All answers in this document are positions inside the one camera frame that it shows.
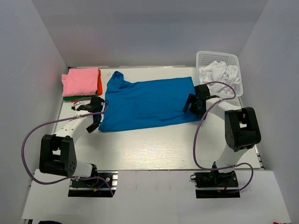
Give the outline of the white t-shirt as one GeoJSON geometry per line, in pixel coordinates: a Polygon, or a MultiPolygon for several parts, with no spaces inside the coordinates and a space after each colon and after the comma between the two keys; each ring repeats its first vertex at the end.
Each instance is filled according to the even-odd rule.
{"type": "Polygon", "coordinates": [[[206,67],[199,67],[199,82],[206,84],[213,81],[226,83],[236,91],[242,83],[239,69],[236,65],[227,65],[225,62],[213,61],[206,67]]]}

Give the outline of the blue t-shirt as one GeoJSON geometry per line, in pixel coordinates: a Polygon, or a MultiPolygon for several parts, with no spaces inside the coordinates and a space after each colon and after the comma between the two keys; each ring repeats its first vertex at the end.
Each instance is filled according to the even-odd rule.
{"type": "Polygon", "coordinates": [[[99,130],[119,132],[199,121],[183,108],[194,94],[191,77],[131,83],[114,72],[107,83],[108,109],[99,130]]]}

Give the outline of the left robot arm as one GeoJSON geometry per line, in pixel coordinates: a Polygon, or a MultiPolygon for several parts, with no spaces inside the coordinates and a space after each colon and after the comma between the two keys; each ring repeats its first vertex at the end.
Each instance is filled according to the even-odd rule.
{"type": "Polygon", "coordinates": [[[98,183],[94,165],[77,160],[75,143],[82,133],[92,133],[99,128],[104,104],[104,99],[92,97],[88,104],[73,106],[75,116],[53,135],[43,136],[39,161],[42,173],[81,177],[88,186],[98,183]]]}

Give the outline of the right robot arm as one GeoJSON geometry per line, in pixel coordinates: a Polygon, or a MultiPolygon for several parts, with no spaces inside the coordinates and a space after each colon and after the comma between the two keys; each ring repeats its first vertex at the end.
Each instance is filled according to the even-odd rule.
{"type": "Polygon", "coordinates": [[[193,139],[192,154],[198,168],[204,171],[214,171],[211,174],[211,181],[216,186],[222,186],[228,180],[227,173],[234,171],[236,167],[248,165],[238,163],[241,157],[261,141],[261,133],[256,118],[255,110],[252,107],[238,107],[228,102],[236,98],[236,91],[228,84],[211,81],[207,84],[200,84],[194,87],[195,93],[189,94],[183,112],[190,111],[200,118],[193,139]],[[209,84],[221,84],[228,87],[233,96],[221,98],[211,95],[209,84]],[[214,162],[213,168],[205,168],[196,160],[196,142],[203,122],[211,113],[224,121],[224,134],[226,145],[220,157],[214,162]]]}

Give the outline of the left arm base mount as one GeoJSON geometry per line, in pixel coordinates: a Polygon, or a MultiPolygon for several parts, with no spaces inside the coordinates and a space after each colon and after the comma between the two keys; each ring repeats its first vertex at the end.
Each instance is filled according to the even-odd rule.
{"type": "Polygon", "coordinates": [[[118,171],[98,171],[100,179],[71,180],[68,197],[111,198],[117,189],[118,171]]]}

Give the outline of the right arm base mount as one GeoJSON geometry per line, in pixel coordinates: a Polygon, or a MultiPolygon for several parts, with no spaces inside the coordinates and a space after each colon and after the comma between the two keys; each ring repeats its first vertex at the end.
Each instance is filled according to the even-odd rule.
{"type": "Polygon", "coordinates": [[[197,172],[190,176],[195,182],[197,199],[240,198],[239,184],[235,171],[197,172]]]}

